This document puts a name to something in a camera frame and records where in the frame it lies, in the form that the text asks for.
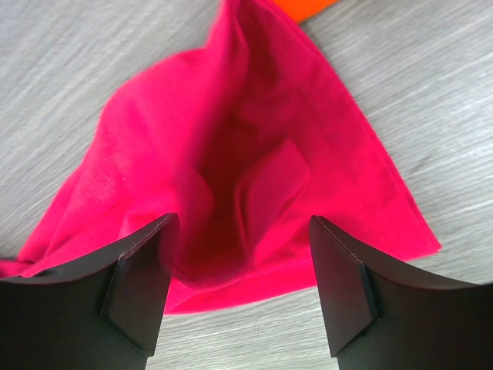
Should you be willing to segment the crimson red t shirt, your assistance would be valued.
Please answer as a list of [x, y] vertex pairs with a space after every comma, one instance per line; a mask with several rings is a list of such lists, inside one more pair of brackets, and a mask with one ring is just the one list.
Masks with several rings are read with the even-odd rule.
[[316, 284], [320, 215], [401, 260], [440, 244], [324, 55], [271, 1], [225, 1], [207, 43], [107, 102], [82, 163], [2, 277], [31, 277], [179, 217], [165, 311], [190, 314]]

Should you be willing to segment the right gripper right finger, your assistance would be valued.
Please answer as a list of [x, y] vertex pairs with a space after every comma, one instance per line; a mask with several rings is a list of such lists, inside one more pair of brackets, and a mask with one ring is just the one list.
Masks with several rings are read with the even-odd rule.
[[330, 355], [341, 369], [490, 369], [492, 286], [422, 270], [310, 220]]

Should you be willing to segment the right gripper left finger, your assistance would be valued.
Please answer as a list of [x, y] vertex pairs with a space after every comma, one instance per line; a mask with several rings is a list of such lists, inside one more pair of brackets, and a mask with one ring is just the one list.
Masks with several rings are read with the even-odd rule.
[[33, 277], [1, 281], [3, 369], [143, 369], [156, 350], [177, 242], [165, 214], [135, 233]]

